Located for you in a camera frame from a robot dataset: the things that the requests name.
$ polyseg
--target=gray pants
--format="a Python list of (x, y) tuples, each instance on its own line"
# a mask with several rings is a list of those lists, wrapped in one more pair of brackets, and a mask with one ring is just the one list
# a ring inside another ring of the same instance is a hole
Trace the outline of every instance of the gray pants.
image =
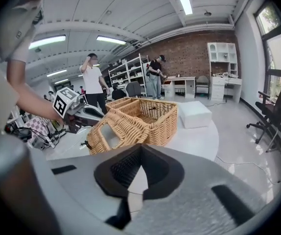
[(150, 74), (150, 81), (152, 85), (152, 99), (161, 98), (161, 79), (160, 76)]

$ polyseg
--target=baseboard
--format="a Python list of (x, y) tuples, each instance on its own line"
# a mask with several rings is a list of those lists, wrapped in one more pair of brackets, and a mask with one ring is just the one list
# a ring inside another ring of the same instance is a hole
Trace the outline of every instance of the baseboard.
[[(260, 112), (258, 112), (252, 105), (250, 105), (247, 101), (245, 101), (242, 98), (240, 98), (240, 101), (242, 101), (244, 104), (246, 104), (246, 106), (248, 106), (248, 108), (250, 108), (262, 120), (262, 122), (265, 122), (263, 115)], [(276, 130), (274, 129), (273, 126), (270, 126), (269, 130), (266, 133), (272, 139), (276, 133)], [(281, 149), (281, 138), (279, 135), (277, 135), (277, 137), (275, 139), (275, 143)]]

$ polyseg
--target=checkered cloth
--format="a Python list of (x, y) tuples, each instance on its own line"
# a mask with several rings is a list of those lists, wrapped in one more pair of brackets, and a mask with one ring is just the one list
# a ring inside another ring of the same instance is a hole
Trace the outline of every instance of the checkered cloth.
[[(46, 118), (43, 118), (43, 117), (42, 118), (41, 117), (35, 117), (35, 118), (29, 120), (28, 122), (26, 122), (24, 124), (24, 127), (31, 128), (33, 130), (36, 130), (36, 131), (40, 132), (44, 136), (47, 136), (48, 131), (47, 131), (46, 126), (47, 126), (49, 121), (50, 120), (48, 120)], [(37, 137), (37, 134), (32, 132), (32, 138), (28, 140), (28, 143), (32, 144), (36, 137)]]

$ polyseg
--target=wicker basket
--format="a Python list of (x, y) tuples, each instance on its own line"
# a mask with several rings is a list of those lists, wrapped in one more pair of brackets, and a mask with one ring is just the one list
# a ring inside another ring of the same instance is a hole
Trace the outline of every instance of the wicker basket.
[[(108, 124), (116, 136), (119, 143), (110, 147), (103, 136), (101, 129)], [(128, 116), (122, 112), (110, 110), (102, 120), (100, 120), (87, 135), (87, 141), (92, 146), (90, 154), (106, 152), (129, 144), (143, 143), (149, 134), (149, 127), (140, 119)]]
[(127, 97), (106, 106), (146, 123), (150, 132), (144, 143), (164, 146), (177, 130), (178, 107), (175, 103)]

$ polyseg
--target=black t-shirt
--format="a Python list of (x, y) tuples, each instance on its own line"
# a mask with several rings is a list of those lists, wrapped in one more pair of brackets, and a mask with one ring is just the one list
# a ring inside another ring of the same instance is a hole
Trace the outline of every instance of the black t-shirt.
[[(150, 66), (152, 69), (154, 69), (155, 71), (157, 71), (158, 69), (160, 69), (160, 71), (162, 70), (162, 66), (159, 62), (157, 62), (156, 59), (152, 60), (150, 63)], [(150, 72), (152, 75), (154, 76), (160, 76), (158, 73), (155, 72)]]
[(123, 98), (124, 96), (126, 96), (126, 93), (123, 92), (123, 91), (120, 90), (120, 89), (114, 90), (114, 91), (112, 92), (112, 98), (113, 98), (114, 100), (121, 99), (121, 98)]

